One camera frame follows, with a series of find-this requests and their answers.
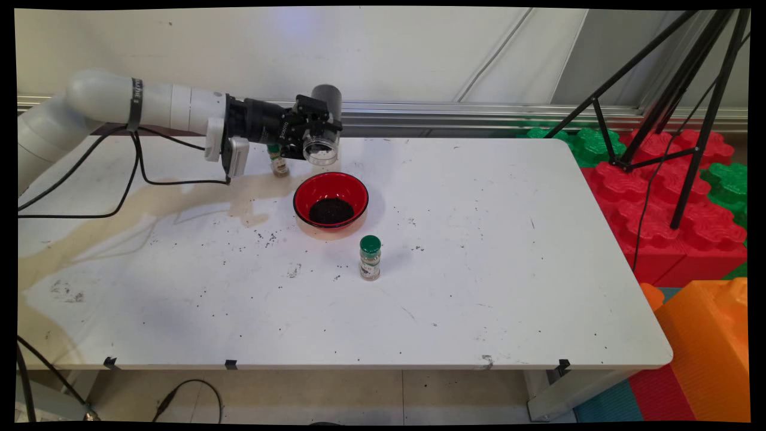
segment green lid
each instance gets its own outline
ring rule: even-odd
[[[381,249],[381,240],[375,235],[367,235],[359,242],[359,247],[368,255],[375,255]]]

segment floor tile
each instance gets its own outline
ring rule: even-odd
[[[401,425],[401,371],[208,371],[224,423]],[[200,392],[191,421],[218,420],[212,390]]]
[[[176,385],[199,378],[201,374],[199,371],[105,370],[99,373],[88,399],[101,420],[148,422]],[[157,422],[189,422],[200,389],[201,383],[197,382],[182,386]]]
[[[529,423],[519,371],[405,371],[406,425]],[[554,422],[575,422],[573,413]]]

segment spice jar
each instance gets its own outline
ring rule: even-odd
[[[359,242],[359,272],[365,280],[377,280],[381,269],[381,240],[375,235],[367,235]]]
[[[269,153],[269,158],[271,159],[271,172],[274,173],[274,176],[280,178],[288,176],[290,174],[290,169],[287,167],[285,159],[282,158],[280,146],[278,144],[267,145],[266,149]]]

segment black cable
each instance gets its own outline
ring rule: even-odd
[[[750,38],[750,33],[747,33],[743,38],[742,42],[739,44],[739,48],[741,49],[742,46],[745,44],[746,41]],[[660,171],[660,168],[662,167],[663,163],[665,163],[665,158],[668,155],[668,151],[670,151],[670,145],[673,143],[673,140],[681,134],[681,131],[686,126],[686,124],[689,122],[689,120],[692,119],[692,116],[694,113],[699,109],[699,105],[702,104],[702,102],[705,100],[705,97],[708,96],[708,93],[710,93],[710,90],[715,87],[715,83],[718,82],[718,77],[716,77],[713,82],[710,84],[707,90],[705,90],[705,93],[702,95],[702,97],[699,98],[699,101],[697,102],[697,105],[694,106],[694,109],[692,109],[692,112],[689,113],[689,116],[681,123],[679,128],[676,130],[676,132],[670,137],[670,140],[668,141],[668,146],[665,148],[665,153],[663,154],[660,161],[657,163],[657,169],[654,170],[654,173],[649,178],[649,183],[647,184],[647,198],[643,202],[643,211],[641,212],[641,217],[638,219],[638,232],[636,235],[636,251],[633,254],[633,272],[636,272],[636,264],[638,263],[638,245],[641,241],[641,225],[643,224],[643,216],[647,213],[647,207],[649,206],[649,192],[652,189],[652,181],[654,181],[654,177],[657,176],[657,173]]]
[[[94,142],[93,144],[90,145],[90,148],[88,148],[88,151],[85,152],[85,154],[77,161],[77,163],[75,163],[74,166],[72,166],[72,168],[69,169],[69,171],[67,173],[65,173],[64,176],[61,177],[61,179],[59,179],[53,186],[48,187],[44,192],[42,192],[39,195],[35,196],[34,198],[32,198],[30,201],[28,201],[24,205],[19,206],[18,207],[18,211],[20,212],[20,211],[28,208],[33,203],[37,202],[40,199],[43,199],[45,196],[48,195],[48,193],[50,193],[50,192],[54,191],[55,189],[57,189],[58,186],[60,186],[64,181],[66,181],[70,176],[72,176],[74,171],[76,171],[77,168],[79,168],[80,165],[83,164],[85,159],[88,158],[88,156],[93,152],[93,150],[96,149],[97,146],[99,146],[103,142],[103,140],[105,140],[107,137],[111,136],[113,133],[119,132],[120,130],[125,130],[125,126],[115,127],[114,129],[109,130],[104,135],[99,137],[96,140],[96,142]]]
[[[143,130],[143,131],[149,132],[149,133],[154,133],[158,137],[163,137],[163,138],[165,138],[167,140],[171,140],[171,141],[173,141],[175,143],[180,143],[181,145],[186,145],[186,146],[188,146],[190,148],[194,148],[195,150],[205,151],[205,149],[202,148],[201,146],[196,146],[196,145],[190,144],[188,142],[184,142],[182,140],[178,140],[178,139],[176,139],[174,137],[165,135],[164,133],[160,133],[157,130],[147,129],[146,127],[139,127],[139,130]]]
[[[64,376],[62,376],[61,373],[59,373],[59,371],[56,369],[56,367],[54,367],[50,362],[48,362],[47,359],[45,359],[45,357],[42,354],[40,354],[40,352],[37,351],[37,349],[32,347],[24,338],[21,338],[21,335],[16,335],[16,340],[19,343],[21,343],[22,346],[26,347],[27,350],[32,352],[33,355],[38,357],[40,362],[42,362],[43,365],[45,365],[51,372],[53,372],[53,374],[56,375],[56,377],[58,377],[59,380],[61,380],[61,382],[64,384],[67,390],[72,394],[72,396],[74,396],[75,399],[77,399],[77,402],[80,403],[81,406],[85,407],[86,410],[90,410],[90,406],[88,406],[88,403],[85,402],[85,400],[83,399],[83,397],[80,396],[77,390],[75,390],[74,387],[72,387],[72,385],[70,385],[69,382],[67,382],[67,379]]]
[[[24,205],[19,206],[18,207],[18,211],[20,212],[23,209],[28,208],[33,203],[35,203],[35,202],[39,201],[40,199],[44,198],[48,193],[53,192],[55,189],[57,189],[58,186],[60,186],[62,183],[64,183],[64,181],[66,181],[74,173],[74,171],[76,171],[77,168],[79,168],[80,165],[83,164],[83,162],[88,158],[88,156],[90,156],[90,154],[96,149],[96,147],[98,147],[103,142],[103,140],[105,140],[107,137],[111,136],[115,132],[118,132],[118,131],[121,131],[121,130],[125,130],[125,129],[126,129],[126,126],[115,127],[114,129],[107,131],[104,135],[99,137],[90,146],[88,151],[86,151],[85,154],[82,155],[82,157],[74,164],[74,166],[72,166],[72,168],[69,169],[69,171],[66,174],[64,174],[63,177],[61,177],[61,179],[59,179],[53,186],[49,187],[48,189],[46,189],[45,191],[43,191],[39,195],[35,196],[34,198],[32,198],[31,200],[26,202]],[[158,135],[160,137],[166,138],[166,139],[171,140],[171,141],[176,142],[176,143],[180,143],[181,145],[185,145],[185,146],[194,148],[196,150],[203,150],[204,149],[204,148],[202,148],[200,146],[192,145],[192,144],[186,143],[186,142],[184,142],[182,140],[177,140],[176,138],[169,137],[169,136],[167,136],[167,135],[165,135],[163,133],[157,132],[156,130],[147,129],[146,127],[139,127],[139,129],[140,130],[148,131],[150,133],[154,133],[154,134],[156,134],[156,135]],[[158,183],[156,181],[152,181],[152,180],[150,180],[149,178],[146,177],[146,171],[144,169],[144,161],[143,161],[143,151],[142,151],[142,148],[141,148],[141,141],[140,141],[140,138],[139,138],[138,131],[131,133],[130,136],[131,136],[131,139],[133,140],[133,145],[136,148],[136,159],[133,162],[133,170],[130,173],[130,178],[128,179],[128,185],[125,188],[125,192],[123,193],[123,197],[119,201],[119,205],[117,206],[116,209],[114,209],[114,211],[109,212],[107,214],[99,214],[99,215],[82,215],[81,216],[81,215],[62,215],[62,214],[28,214],[28,215],[19,215],[18,217],[20,219],[105,219],[105,218],[114,216],[123,207],[123,203],[125,203],[125,199],[128,197],[128,192],[130,192],[130,186],[133,184],[133,178],[136,175],[136,169],[138,168],[139,164],[141,166],[141,175],[143,176],[143,179],[147,183],[153,184],[153,185],[156,185],[156,186],[173,186],[173,185],[178,185],[178,184],[199,184],[199,183],[214,183],[214,184],[228,185],[231,182],[231,179],[228,178],[228,177],[226,178],[225,181],[217,180],[217,179],[197,179],[197,180],[192,180],[192,181],[174,181],[174,182],[168,182],[168,183]]]
[[[29,372],[27,364],[24,362],[24,355],[21,354],[21,347],[16,343],[16,364],[18,373],[21,374],[21,388],[24,390],[24,402],[27,404],[27,418],[29,422],[37,422],[38,418],[34,414],[34,401],[32,400],[32,388],[29,385]]]
[[[131,133],[130,137],[133,139],[133,144],[136,145],[136,152],[139,154],[139,164],[141,165],[141,176],[143,176],[144,181],[146,181],[149,184],[153,184],[155,186],[175,186],[178,184],[201,184],[201,183],[228,185],[231,182],[231,179],[229,179],[228,177],[226,178],[225,181],[222,181],[219,179],[193,179],[189,181],[169,181],[164,183],[152,181],[146,177],[146,170],[144,169],[144,160],[143,160],[143,148],[141,147],[141,138],[139,137],[138,132]]]
[[[167,396],[165,396],[165,399],[162,400],[162,402],[157,407],[157,414],[154,415],[154,419],[152,419],[152,422],[157,422],[157,418],[159,418],[159,415],[165,412],[168,406],[170,406],[170,402],[173,401],[173,398],[175,397],[175,393],[178,392],[178,389],[182,387],[183,385],[190,382],[204,383],[208,385],[210,389],[213,390],[213,392],[215,392],[215,397],[218,398],[218,423],[221,423],[221,421],[224,418],[224,403],[221,401],[221,395],[218,393],[218,390],[216,390],[213,385],[201,379],[190,379],[190,380],[183,381],[178,386],[176,386],[174,390],[171,390],[170,393]]]
[[[72,170],[70,170],[70,172],[67,173],[67,174],[71,174],[72,172],[74,172],[74,170],[77,167],[79,167],[79,165],[83,161],[85,161],[85,159],[89,155],[90,155],[90,153],[86,153],[82,158],[80,158],[80,160],[77,162],[75,167]],[[20,219],[106,219],[106,218],[109,218],[111,216],[114,216],[123,207],[123,203],[125,203],[125,199],[128,197],[128,192],[130,192],[130,186],[133,184],[133,178],[136,176],[136,169],[138,169],[138,166],[139,166],[139,154],[136,151],[136,159],[133,161],[133,170],[130,172],[130,178],[128,178],[128,185],[125,187],[125,192],[123,193],[123,197],[119,200],[119,204],[117,204],[117,208],[115,208],[114,211],[112,211],[112,212],[108,212],[107,214],[82,215],[82,216],[81,215],[66,215],[66,214],[23,214],[23,215],[19,215],[18,217]],[[52,192],[56,187],[60,186],[61,183],[63,183],[63,182],[64,181],[59,180],[54,185],[54,187],[51,187],[50,189],[46,190],[43,193],[44,194],[48,194],[48,193]],[[39,200],[39,198],[41,198],[41,197],[42,196],[38,196],[38,197],[36,197],[36,198],[34,198],[32,200],[33,201]],[[31,205],[32,203],[33,202],[31,202],[31,201],[27,202],[25,208],[27,206]]]

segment orange foam block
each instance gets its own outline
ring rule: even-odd
[[[750,422],[748,279],[692,281],[655,315],[695,418]]]

